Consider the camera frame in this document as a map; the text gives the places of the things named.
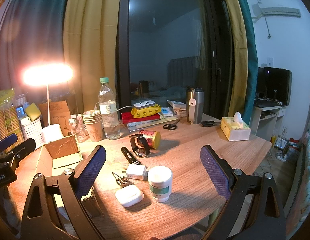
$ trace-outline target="gold lid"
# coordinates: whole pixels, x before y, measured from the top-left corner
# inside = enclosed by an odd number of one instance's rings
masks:
[[[160,144],[160,132],[156,131],[153,135],[153,148],[157,149]]]

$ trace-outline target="green label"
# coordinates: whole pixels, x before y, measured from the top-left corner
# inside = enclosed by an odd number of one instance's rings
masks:
[[[150,190],[151,190],[151,192],[153,192],[154,194],[161,195],[161,194],[166,194],[166,193],[168,193],[169,187],[166,187],[166,188],[155,188],[155,187],[153,187],[152,185],[150,185]]]

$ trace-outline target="window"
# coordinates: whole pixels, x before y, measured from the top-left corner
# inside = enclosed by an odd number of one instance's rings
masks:
[[[211,10],[214,1],[218,10],[222,10],[218,14]],[[220,84],[228,85],[231,73],[230,55],[228,62],[221,55],[224,67],[217,65],[218,46],[224,47],[231,40],[223,2],[120,0],[117,49],[120,106],[146,99],[162,107],[168,106],[167,100],[185,102],[186,87],[194,86],[205,91],[204,113],[216,116],[215,112],[223,111],[226,101],[221,100],[220,106],[216,93],[226,97],[224,92],[229,87],[220,88]],[[230,53],[227,45],[224,54]],[[225,67],[227,75],[221,78]]]

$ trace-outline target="computer monitor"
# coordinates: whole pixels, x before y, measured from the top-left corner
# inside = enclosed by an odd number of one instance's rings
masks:
[[[259,97],[264,97],[266,94],[265,72],[262,67],[258,68],[256,93],[263,94]]]
[[[265,67],[265,82],[267,86],[267,96],[275,97],[285,106],[289,105],[291,91],[291,71],[283,68]]]

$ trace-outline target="green bottle cap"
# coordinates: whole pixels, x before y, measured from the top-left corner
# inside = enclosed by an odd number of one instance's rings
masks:
[[[101,83],[108,83],[108,78],[100,78],[99,82],[101,82]]]

